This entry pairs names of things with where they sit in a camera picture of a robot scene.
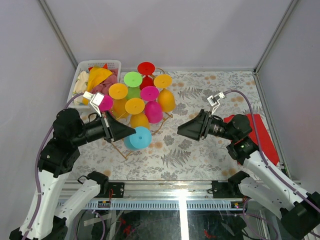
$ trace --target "red wire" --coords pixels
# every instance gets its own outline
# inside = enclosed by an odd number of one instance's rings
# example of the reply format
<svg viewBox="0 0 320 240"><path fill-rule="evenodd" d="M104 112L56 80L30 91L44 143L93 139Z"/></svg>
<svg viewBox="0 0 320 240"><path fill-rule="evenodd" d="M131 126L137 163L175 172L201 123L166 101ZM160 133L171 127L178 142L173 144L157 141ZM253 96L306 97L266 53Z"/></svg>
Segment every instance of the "red wire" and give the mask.
<svg viewBox="0 0 320 240"><path fill-rule="evenodd" d="M110 207L111 207L111 198L112 198L112 195L114 194L114 190L113 189L110 189L109 190L109 202L110 202Z"/></svg>

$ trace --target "plastic cup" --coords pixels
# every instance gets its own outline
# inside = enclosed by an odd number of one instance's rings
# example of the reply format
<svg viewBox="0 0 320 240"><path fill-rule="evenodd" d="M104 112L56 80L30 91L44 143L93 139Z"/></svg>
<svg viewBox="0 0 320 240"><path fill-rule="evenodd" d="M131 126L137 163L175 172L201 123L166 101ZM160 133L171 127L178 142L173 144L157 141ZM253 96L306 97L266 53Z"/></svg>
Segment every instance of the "plastic cup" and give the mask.
<svg viewBox="0 0 320 240"><path fill-rule="evenodd" d="M100 112L105 112L110 110L113 104L114 104L114 100L110 96L104 95L103 100L99 105Z"/></svg>
<svg viewBox="0 0 320 240"><path fill-rule="evenodd" d="M126 99L134 99L134 98L140 98L140 88L139 87L129 87L128 88L128 94L126 96Z"/></svg>
<svg viewBox="0 0 320 240"><path fill-rule="evenodd" d="M155 65L148 61L142 62L138 65L138 72L142 75L151 75L155 70Z"/></svg>
<svg viewBox="0 0 320 240"><path fill-rule="evenodd" d="M142 76L140 73L131 71L124 75L124 83L131 88L139 87L142 83Z"/></svg>
<svg viewBox="0 0 320 240"><path fill-rule="evenodd" d="M124 145L128 149L135 151L148 147L151 141L151 132L143 126L138 126L135 128L135 134L124 138Z"/></svg>
<svg viewBox="0 0 320 240"><path fill-rule="evenodd" d="M150 101L145 105L144 114L151 124L157 124L161 122L162 118L164 117L161 105L156 101Z"/></svg>
<svg viewBox="0 0 320 240"><path fill-rule="evenodd" d="M129 113L126 112L127 101L128 100L126 98L116 99L113 101L112 110L113 110L114 116L117 119L118 118L127 118L129 116Z"/></svg>
<svg viewBox="0 0 320 240"><path fill-rule="evenodd" d="M145 109L145 102L140 98L131 98L126 102L124 107L127 113L135 115L142 113Z"/></svg>
<svg viewBox="0 0 320 240"><path fill-rule="evenodd" d="M142 90L142 89L144 89L145 87L148 87L148 86L155 86L154 85L154 80L149 76L145 76L142 79L142 83L140 84L140 90Z"/></svg>
<svg viewBox="0 0 320 240"><path fill-rule="evenodd" d="M151 102L159 96L159 90L155 86L146 86L141 90L140 96L143 100Z"/></svg>
<svg viewBox="0 0 320 240"><path fill-rule="evenodd" d="M131 144L129 137L130 137L130 136L127 136L127 137L124 138L124 141L123 141L123 142L124 142L125 147L126 147L127 149L132 150L132 151L138 150L138 148L135 148L135 147Z"/></svg>
<svg viewBox="0 0 320 240"><path fill-rule="evenodd" d="M109 96L113 99L124 99L128 94L128 88L122 83L115 83L109 88Z"/></svg>
<svg viewBox="0 0 320 240"><path fill-rule="evenodd" d="M150 129L149 120L143 112L131 116L130 126L134 129L136 127L145 127L146 129Z"/></svg>
<svg viewBox="0 0 320 240"><path fill-rule="evenodd" d="M175 96L167 89L160 91L158 96L158 103L161 105L163 112L171 112L176 107Z"/></svg>
<svg viewBox="0 0 320 240"><path fill-rule="evenodd" d="M171 83L172 83L172 77L168 74L159 75L153 81L153 84L157 88L161 88L161 89L169 87Z"/></svg>

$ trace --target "fabric item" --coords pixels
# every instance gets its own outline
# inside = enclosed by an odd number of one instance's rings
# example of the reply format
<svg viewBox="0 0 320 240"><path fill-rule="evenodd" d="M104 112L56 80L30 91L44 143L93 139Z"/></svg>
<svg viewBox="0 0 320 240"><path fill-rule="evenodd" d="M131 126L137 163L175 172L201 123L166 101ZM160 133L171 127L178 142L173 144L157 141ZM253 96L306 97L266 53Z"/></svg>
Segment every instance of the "fabric item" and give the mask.
<svg viewBox="0 0 320 240"><path fill-rule="evenodd" d="M193 119L201 109L211 109L207 97L216 91L238 89L250 100L253 111L262 118L266 129L268 125L259 94L251 71L170 71L172 84L167 89L175 98L176 108L161 130L152 136L151 144L133 152L124 159L108 142L99 139L79 147L81 156L74 163L69 179L78 179L92 171L109 176L110 180L186 180L212 181L227 180L236 172L249 170L238 165L226 149L230 141L220 137L208 136L201 141L193 141L177 135L177 127ZM121 73L120 83L125 73ZM242 96L230 93L221 100L221 106L215 112L222 119L234 114L249 114L249 108ZM88 122L88 110L80 111L85 123ZM122 123L129 123L125 118ZM150 124L150 131L159 128L160 123ZM125 155L129 150L123 141L114 142Z"/></svg>
<svg viewBox="0 0 320 240"><path fill-rule="evenodd" d="M92 94L96 94L97 92L100 92L104 95L109 95L109 88L118 82L117 76L112 74L109 76L106 80L101 82L99 85L95 86L92 90Z"/></svg>
<svg viewBox="0 0 320 240"><path fill-rule="evenodd" d="M255 129L254 129L254 124L252 121L252 117L251 114L247 114L246 115L250 121L250 126L252 128L252 132L250 132L249 137L252 139L252 141L255 144L258 144L257 141L257 135L255 133ZM229 117L226 117L225 119L223 119L226 123L230 122L231 119L234 117L234 115L231 115ZM264 125L264 122L262 121L262 118L259 114L254 114L254 120L257 126L257 130L258 130L258 134L259 134L259 138L260 138L260 142L261 142L261 147L262 147L262 151L264 152L264 154L266 155L266 157L274 164L277 165L279 163L279 157L276 151L276 148L270 138L270 135L267 131L267 128Z"/></svg>
<svg viewBox="0 0 320 240"><path fill-rule="evenodd" d="M90 70L89 80L88 80L88 85L87 85L86 91L91 92L94 87L101 84L104 80L106 80L112 74L113 73L108 69L94 66ZM88 105L88 103L89 103L88 99L86 99L86 98L84 98L82 100L82 102L85 105Z"/></svg>
<svg viewBox="0 0 320 240"><path fill-rule="evenodd" d="M89 67L88 68L88 70L89 70L89 72L91 71L91 69L93 69L94 67L92 66L92 67ZM103 69L108 69L108 64L105 64L105 65L103 65L103 67L102 67ZM115 68L115 69L109 69L113 74L115 74L117 77L118 77L118 68Z"/></svg>
<svg viewBox="0 0 320 240"><path fill-rule="evenodd" d="M87 73L86 71L82 71L78 78L76 79L75 85L74 85L74 89L73 89L73 95L77 95L80 93L84 93L87 89L87 84L88 84L88 80L89 80L89 73ZM73 103L74 105L80 105L83 101L83 97L77 97Z"/></svg>

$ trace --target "red towel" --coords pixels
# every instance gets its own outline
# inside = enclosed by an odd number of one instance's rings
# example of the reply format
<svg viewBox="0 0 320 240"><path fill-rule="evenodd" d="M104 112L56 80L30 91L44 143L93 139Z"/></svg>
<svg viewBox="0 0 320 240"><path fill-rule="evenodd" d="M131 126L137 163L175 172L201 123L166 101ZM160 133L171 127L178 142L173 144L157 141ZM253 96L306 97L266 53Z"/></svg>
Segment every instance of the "red towel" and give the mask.
<svg viewBox="0 0 320 240"><path fill-rule="evenodd" d="M224 121L226 123L228 123L233 118L233 116L234 115L226 117L224 119ZM252 141L255 142L255 144L258 144L257 136L256 136L255 129L254 129L254 124L252 122L251 114L247 114L246 116L248 117L248 119L250 121L250 126L252 128L252 132L249 134L249 137L252 139ZM269 133L268 133L264 123L262 122L261 116L259 114L254 114L254 120L255 120L255 124L256 124L256 126L258 128L258 133L259 133L259 138L260 138L260 142L261 142L262 151L264 152L266 157L274 165L277 165L278 162L279 162L279 157L278 157L277 151L275 149L275 146L271 141Z"/></svg>

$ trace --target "white wall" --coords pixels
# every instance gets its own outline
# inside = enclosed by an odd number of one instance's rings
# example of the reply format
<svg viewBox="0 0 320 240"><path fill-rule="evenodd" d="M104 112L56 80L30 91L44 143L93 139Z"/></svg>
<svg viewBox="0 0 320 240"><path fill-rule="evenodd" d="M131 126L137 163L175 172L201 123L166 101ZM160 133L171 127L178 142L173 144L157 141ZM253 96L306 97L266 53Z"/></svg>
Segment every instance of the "white wall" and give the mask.
<svg viewBox="0 0 320 240"><path fill-rule="evenodd" d="M9 239L29 210L37 151L74 69L37 1L1 1L0 32L0 238Z"/></svg>
<svg viewBox="0 0 320 240"><path fill-rule="evenodd" d="M294 178L320 191L320 1L302 0L259 76Z"/></svg>
<svg viewBox="0 0 320 240"><path fill-rule="evenodd" d="M291 0L47 0L78 61L254 68Z"/></svg>

